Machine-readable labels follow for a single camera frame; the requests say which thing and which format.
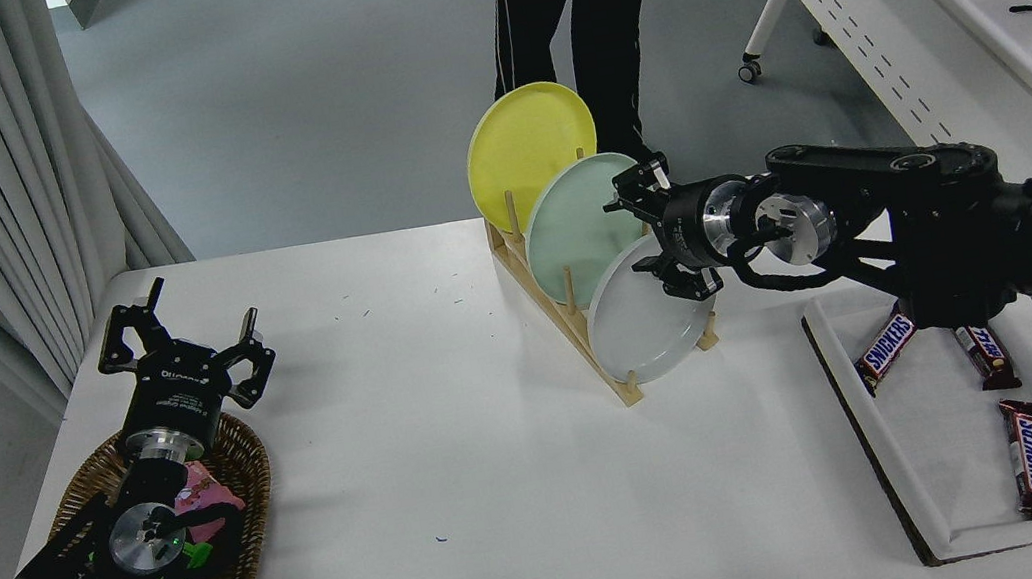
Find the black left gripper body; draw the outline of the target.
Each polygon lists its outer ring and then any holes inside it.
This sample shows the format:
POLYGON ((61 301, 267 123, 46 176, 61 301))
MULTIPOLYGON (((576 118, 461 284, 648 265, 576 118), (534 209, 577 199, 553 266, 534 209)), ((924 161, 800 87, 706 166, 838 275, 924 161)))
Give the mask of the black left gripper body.
POLYGON ((215 364, 217 351, 191 341, 147 353, 136 362, 136 388, 124 428, 132 436, 170 431, 196 439, 214 437, 222 403, 232 385, 215 364))

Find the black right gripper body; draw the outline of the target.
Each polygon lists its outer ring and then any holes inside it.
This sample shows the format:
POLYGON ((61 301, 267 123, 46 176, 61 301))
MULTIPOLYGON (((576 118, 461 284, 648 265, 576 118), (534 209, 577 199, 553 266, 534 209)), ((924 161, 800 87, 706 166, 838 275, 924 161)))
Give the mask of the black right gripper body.
POLYGON ((656 223, 664 250, 689 269, 727 265, 725 255, 709 239, 705 229, 705 208, 715 189, 714 179, 674 184, 667 191, 662 219, 656 223))

